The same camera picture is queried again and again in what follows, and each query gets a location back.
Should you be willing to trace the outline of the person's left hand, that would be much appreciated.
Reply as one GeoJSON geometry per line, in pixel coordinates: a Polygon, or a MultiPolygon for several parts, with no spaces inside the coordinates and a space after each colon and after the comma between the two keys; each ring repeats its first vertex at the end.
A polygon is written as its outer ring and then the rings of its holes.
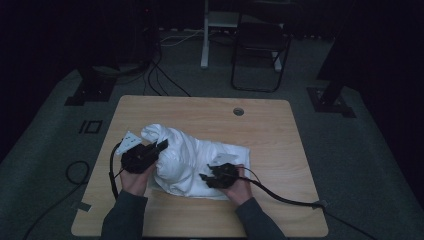
{"type": "Polygon", "coordinates": [[[151,165],[141,174],[123,170],[120,174],[122,189],[132,195],[142,197],[147,189],[149,177],[155,169],[156,167],[151,165]]]}

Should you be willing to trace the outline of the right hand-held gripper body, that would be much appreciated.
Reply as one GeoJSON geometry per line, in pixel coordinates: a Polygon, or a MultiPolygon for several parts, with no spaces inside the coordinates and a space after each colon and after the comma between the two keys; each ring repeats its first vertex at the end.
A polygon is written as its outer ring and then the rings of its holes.
{"type": "Polygon", "coordinates": [[[217,189],[226,189],[232,186],[239,176],[235,164],[236,159],[236,155],[218,154],[208,165],[211,176],[214,176],[215,180],[207,182],[219,183],[220,188],[217,189]]]}

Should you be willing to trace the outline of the dark equipment tower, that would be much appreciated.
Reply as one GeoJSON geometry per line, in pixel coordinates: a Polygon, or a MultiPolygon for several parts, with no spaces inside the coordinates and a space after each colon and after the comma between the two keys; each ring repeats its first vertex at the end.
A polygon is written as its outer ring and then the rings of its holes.
{"type": "Polygon", "coordinates": [[[132,0],[134,43],[131,59],[150,62],[160,51],[156,0],[132,0]]]}

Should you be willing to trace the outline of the white skirt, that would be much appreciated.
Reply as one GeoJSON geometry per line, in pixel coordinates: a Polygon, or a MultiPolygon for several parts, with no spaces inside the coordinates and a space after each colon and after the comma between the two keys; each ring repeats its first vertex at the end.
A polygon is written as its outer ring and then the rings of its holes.
{"type": "Polygon", "coordinates": [[[210,175],[210,166],[225,163],[250,166],[250,149],[247,147],[199,140],[160,124],[145,126],[141,136],[149,142],[168,141],[168,147],[159,154],[153,179],[158,189],[171,195],[227,200],[222,192],[209,188],[200,175],[210,175]]]}

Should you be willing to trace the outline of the black folding chair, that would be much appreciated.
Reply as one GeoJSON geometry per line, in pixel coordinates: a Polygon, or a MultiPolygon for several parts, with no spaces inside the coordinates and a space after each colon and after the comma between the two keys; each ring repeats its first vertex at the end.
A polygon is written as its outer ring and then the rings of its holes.
{"type": "Polygon", "coordinates": [[[302,17],[302,7],[285,0],[249,0],[239,11],[232,53],[231,86],[236,90],[275,92],[282,82],[293,31],[302,17]],[[276,85],[271,89],[237,86],[235,81],[238,49],[266,51],[271,54],[272,65],[284,54],[276,85]]]}

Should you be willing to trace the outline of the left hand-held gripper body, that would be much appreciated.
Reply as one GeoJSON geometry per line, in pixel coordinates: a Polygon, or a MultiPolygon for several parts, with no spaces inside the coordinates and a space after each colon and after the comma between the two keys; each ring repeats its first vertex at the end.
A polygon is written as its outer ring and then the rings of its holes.
{"type": "Polygon", "coordinates": [[[142,144],[142,139],[128,131],[117,145],[115,155],[121,157],[121,167],[133,174],[141,174],[158,159],[156,144],[142,144]]]}

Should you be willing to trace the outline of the person's right hand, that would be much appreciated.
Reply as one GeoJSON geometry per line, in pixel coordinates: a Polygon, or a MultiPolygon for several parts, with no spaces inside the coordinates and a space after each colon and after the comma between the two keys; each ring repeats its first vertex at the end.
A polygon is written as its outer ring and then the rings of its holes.
{"type": "Polygon", "coordinates": [[[244,166],[237,165],[239,177],[236,179],[234,184],[226,189],[221,189],[227,198],[236,206],[241,206],[243,203],[253,197],[250,183],[244,180],[244,166]]]}

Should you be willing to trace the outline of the black stand base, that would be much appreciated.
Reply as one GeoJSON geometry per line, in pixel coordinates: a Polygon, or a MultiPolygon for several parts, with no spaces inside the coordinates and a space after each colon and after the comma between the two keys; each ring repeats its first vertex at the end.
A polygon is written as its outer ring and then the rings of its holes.
{"type": "Polygon", "coordinates": [[[307,93],[316,112],[338,113],[345,118],[355,118],[356,115],[341,96],[344,85],[331,81],[326,88],[307,87],[307,93]]]}
{"type": "Polygon", "coordinates": [[[103,76],[92,66],[77,69],[81,83],[73,96],[65,101],[65,106],[83,106],[86,102],[108,102],[114,89],[116,78],[103,76]]]}

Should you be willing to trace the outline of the white metal desk frame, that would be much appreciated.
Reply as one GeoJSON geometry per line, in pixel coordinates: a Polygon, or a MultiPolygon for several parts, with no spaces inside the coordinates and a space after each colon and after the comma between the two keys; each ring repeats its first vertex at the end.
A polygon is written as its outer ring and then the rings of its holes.
{"type": "Polygon", "coordinates": [[[209,66],[209,36],[210,28],[230,28],[237,27],[239,14],[228,11],[213,11],[209,7],[210,0],[204,0],[203,17],[203,44],[200,59],[200,67],[207,69],[209,66]]]}

